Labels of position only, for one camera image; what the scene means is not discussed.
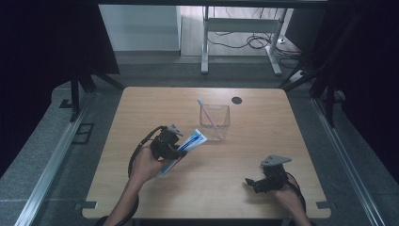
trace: forearm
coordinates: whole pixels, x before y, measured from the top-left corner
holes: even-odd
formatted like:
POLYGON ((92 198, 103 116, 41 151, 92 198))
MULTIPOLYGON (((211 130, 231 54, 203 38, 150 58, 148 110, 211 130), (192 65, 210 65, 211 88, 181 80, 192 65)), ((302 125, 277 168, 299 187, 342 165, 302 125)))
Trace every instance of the forearm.
POLYGON ((120 199, 118 200, 118 203, 115 205, 108 219, 104 223, 104 226, 115 226, 130 214, 135 206, 138 192, 143 184, 144 183, 136 179, 135 176, 129 179, 120 196, 120 199))
POLYGON ((287 199, 287 197, 281 197, 279 193, 276 193, 276 198, 278 199, 279 204, 291 215, 296 226, 311 225, 311 222, 303 210, 302 204, 297 196, 293 195, 287 199))

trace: wooden table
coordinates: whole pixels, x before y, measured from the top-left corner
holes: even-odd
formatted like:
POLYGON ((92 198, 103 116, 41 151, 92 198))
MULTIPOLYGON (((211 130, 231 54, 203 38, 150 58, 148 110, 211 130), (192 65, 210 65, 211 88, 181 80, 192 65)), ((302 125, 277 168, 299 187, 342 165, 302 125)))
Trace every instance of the wooden table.
POLYGON ((230 106, 226 140, 206 141, 145 184, 134 218, 288 218, 272 195, 256 194, 245 182, 264 178, 260 163, 270 154, 293 159, 284 167, 301 186, 308 216, 330 216, 316 205, 326 197, 283 90, 126 88, 87 197, 97 207, 84 209, 86 218, 109 215, 128 180, 130 156, 151 130, 176 124, 181 144, 199 128, 198 98, 230 106), (243 102, 236 105, 233 97, 243 102))

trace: aluminum rail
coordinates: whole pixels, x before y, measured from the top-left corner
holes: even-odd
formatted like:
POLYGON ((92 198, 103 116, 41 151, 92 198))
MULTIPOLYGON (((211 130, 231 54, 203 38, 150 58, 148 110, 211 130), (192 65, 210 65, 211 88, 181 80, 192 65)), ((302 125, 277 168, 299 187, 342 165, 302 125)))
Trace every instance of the aluminum rail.
POLYGON ((44 197, 51 183, 53 182, 56 173, 58 172, 59 166, 64 160, 65 154, 71 145, 73 136, 75 135, 80 122, 88 113, 95 95, 96 94, 86 94, 82 98, 80 113, 76 117, 75 121, 70 121, 67 125, 64 134, 62 135, 60 141, 57 143, 56 148, 54 149, 53 154, 51 155, 50 160, 47 163, 47 166, 45 167, 43 173, 41 174, 41 177, 36 183, 35 188, 30 194, 30 197, 27 200, 26 205, 24 206, 24 209, 18 217, 15 225, 26 226, 32 224, 44 200, 44 197))
POLYGON ((375 202, 370 195, 370 192, 362 182, 358 171, 356 170, 352 160, 350 159, 349 154, 347 153, 345 147, 343 146, 337 132, 334 128, 330 126, 328 123, 325 114, 324 108, 321 104, 320 100, 312 99, 314 106, 316 107, 317 113, 319 115, 320 121, 322 122, 323 126, 325 127, 327 134, 334 146, 334 151, 337 154, 338 158, 340 159, 343 169, 346 172, 346 175, 354 188, 356 194, 358 195, 359 201, 363 206, 364 212, 369 218, 370 222, 374 226, 383 226, 385 225, 384 220, 382 219, 381 215, 379 214, 378 208, 375 205, 375 202))

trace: wrist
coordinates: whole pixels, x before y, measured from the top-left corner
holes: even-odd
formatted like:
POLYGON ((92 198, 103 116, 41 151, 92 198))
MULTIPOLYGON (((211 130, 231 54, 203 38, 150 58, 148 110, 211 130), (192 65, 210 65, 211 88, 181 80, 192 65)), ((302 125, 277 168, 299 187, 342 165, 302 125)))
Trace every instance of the wrist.
POLYGON ((141 189, 142 186, 144 186, 144 183, 146 183, 145 180, 141 179, 138 176, 132 176, 129 178, 128 185, 137 188, 138 190, 141 189))

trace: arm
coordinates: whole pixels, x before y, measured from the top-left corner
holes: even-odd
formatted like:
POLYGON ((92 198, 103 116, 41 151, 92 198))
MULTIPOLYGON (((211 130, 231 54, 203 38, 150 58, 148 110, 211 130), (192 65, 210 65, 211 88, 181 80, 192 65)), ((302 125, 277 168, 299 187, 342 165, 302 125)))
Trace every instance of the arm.
MULTIPOLYGON (((295 179, 291 175, 288 175, 288 180, 298 187, 295 179)), ((302 207, 302 203, 292 188, 284 186, 280 190, 271 191, 271 193, 276 197, 279 204, 293 217, 296 226, 311 226, 311 222, 302 207)))
POLYGON ((166 159, 154 159, 151 149, 148 146, 143 147, 133 164, 132 176, 127 182, 118 203, 104 223, 104 226, 114 226, 124 219, 135 206, 141 187, 152 179, 168 162, 169 160, 166 159))

